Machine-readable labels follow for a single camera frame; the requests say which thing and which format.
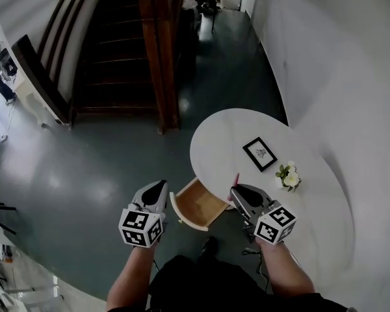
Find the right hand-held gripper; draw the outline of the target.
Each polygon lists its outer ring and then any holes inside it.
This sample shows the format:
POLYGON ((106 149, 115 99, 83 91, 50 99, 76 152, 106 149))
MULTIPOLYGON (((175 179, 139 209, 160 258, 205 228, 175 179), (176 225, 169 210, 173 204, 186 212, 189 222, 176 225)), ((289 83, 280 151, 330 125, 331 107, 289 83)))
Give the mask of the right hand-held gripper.
POLYGON ((289 236, 296 224, 296 215, 262 189, 238 184, 230 189, 231 200, 244 219, 249 241, 256 237, 278 244, 289 236))

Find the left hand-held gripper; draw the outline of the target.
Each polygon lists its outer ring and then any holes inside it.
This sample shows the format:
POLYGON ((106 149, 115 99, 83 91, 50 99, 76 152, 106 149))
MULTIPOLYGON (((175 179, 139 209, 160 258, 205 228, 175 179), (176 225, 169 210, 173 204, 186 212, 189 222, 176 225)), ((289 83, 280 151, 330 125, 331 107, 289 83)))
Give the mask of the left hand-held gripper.
POLYGON ((122 211, 118 229, 123 241, 133 247, 150 248, 162 235, 168 183, 155 181, 136 191, 122 211))

